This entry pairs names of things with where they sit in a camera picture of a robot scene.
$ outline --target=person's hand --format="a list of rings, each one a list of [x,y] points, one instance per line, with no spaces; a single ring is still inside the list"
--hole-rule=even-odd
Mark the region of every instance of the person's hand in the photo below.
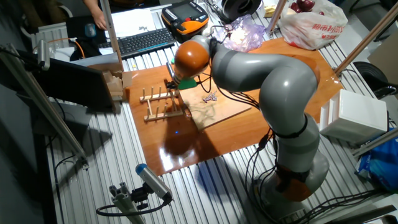
[[[92,13],[95,25],[103,30],[106,30],[106,22],[105,22],[105,17],[104,13],[98,9],[94,13]]]

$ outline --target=wooden table surface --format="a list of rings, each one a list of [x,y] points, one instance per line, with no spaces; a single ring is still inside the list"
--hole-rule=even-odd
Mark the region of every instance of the wooden table surface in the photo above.
[[[321,106],[343,88],[318,51],[291,47],[283,39],[274,39],[264,42],[260,48],[251,53],[284,54],[295,57],[307,63],[317,73],[318,90],[305,109],[305,112],[312,115],[317,122],[320,119]],[[157,175],[253,145],[258,143],[268,131],[269,127],[264,117],[254,108],[210,126],[202,132],[197,130],[195,123],[188,116],[146,123],[144,116],[147,114],[147,103],[139,101],[142,89],[145,88],[148,95],[153,86],[154,93],[158,93],[159,86],[165,89],[164,80],[170,80],[170,75],[166,66],[132,73],[132,85],[126,89],[126,94],[147,165]],[[258,100],[259,90],[247,93]],[[170,100],[151,101],[152,110],[157,106],[164,108],[165,103],[168,103],[168,110],[171,110]]]

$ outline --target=orange controller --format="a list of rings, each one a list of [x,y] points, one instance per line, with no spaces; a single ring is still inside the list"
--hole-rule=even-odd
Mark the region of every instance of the orange controller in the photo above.
[[[179,43],[201,34],[209,21],[206,11],[194,2],[184,1],[162,9],[162,20]]]

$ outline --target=apple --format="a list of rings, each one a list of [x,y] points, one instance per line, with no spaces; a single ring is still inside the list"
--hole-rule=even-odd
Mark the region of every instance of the apple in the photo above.
[[[293,2],[292,5],[290,6],[290,8],[293,9],[297,13],[302,12],[301,8],[299,8],[299,5],[296,2]]]
[[[303,12],[310,12],[315,2],[311,0],[297,0],[297,5]]]

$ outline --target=keyboard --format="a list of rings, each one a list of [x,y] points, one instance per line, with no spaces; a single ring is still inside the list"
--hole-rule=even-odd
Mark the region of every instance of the keyboard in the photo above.
[[[122,59],[132,58],[156,50],[174,46],[175,40],[166,29],[157,29],[142,34],[118,39]],[[111,47],[111,42],[98,45],[99,48]]]

